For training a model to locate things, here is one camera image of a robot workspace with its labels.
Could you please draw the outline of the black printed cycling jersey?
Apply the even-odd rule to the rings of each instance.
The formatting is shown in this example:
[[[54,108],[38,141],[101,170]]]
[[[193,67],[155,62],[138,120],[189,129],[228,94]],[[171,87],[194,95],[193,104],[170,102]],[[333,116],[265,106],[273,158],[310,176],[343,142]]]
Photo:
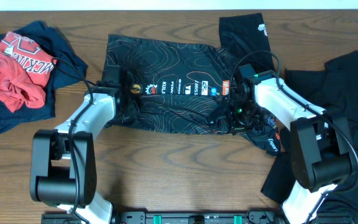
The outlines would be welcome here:
[[[224,85],[236,66],[256,73],[273,70],[270,44],[260,13],[222,17],[219,47],[111,34],[104,69],[117,65],[135,77],[137,121],[122,125],[170,134],[231,134],[231,105]],[[261,110],[263,130],[237,133],[271,156],[280,152],[274,115]]]

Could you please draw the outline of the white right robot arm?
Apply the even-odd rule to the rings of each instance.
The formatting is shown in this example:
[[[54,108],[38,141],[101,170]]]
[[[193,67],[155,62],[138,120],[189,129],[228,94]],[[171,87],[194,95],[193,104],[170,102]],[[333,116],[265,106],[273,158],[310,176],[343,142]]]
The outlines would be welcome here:
[[[256,123],[254,112],[274,115],[290,132],[290,167],[295,183],[282,203],[288,223],[309,223],[326,198],[358,186],[358,156],[352,144],[347,119],[328,116],[289,88],[273,70],[256,73],[251,65],[236,66],[225,84],[234,104],[233,132],[244,133]],[[247,112],[245,107],[252,106]]]

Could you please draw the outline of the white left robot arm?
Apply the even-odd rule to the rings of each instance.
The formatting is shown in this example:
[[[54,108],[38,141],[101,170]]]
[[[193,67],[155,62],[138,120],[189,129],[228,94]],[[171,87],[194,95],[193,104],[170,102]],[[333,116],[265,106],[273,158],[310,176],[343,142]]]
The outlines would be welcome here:
[[[138,112],[131,97],[135,77],[111,65],[87,91],[79,108],[53,129],[38,130],[32,140],[30,197],[66,212],[57,223],[114,223],[114,207],[97,192],[94,141],[114,121]]]

